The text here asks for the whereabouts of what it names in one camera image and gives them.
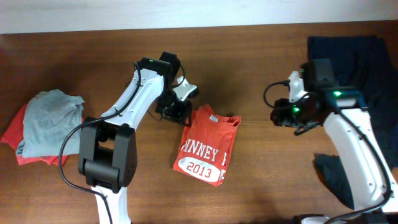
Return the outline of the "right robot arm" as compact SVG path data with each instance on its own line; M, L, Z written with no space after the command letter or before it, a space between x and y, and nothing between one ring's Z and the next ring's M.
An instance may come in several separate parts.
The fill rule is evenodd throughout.
M289 89L289 97L271 105L271 121L294 128L296 136L323 127L338 151L354 202L354 210L346 214L297 215L293 222L397 223L397 181L374 136L361 92L339 85L328 59L302 64L280 84Z

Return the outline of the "red printed t-shirt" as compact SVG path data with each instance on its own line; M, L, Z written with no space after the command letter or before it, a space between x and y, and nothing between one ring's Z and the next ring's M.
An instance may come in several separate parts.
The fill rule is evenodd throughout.
M240 123L240 116L217 115L210 105L192 111L192 125L183 130L173 170L221 185Z

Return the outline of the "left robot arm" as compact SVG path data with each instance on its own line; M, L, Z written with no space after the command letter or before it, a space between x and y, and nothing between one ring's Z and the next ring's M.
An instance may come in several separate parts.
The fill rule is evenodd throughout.
M100 118L88 117L80 134L78 171L95 193L100 223L130 223L127 187L137 168L136 129L151 104L162 119L191 126L198 90L175 54L136 63L133 79L117 102Z

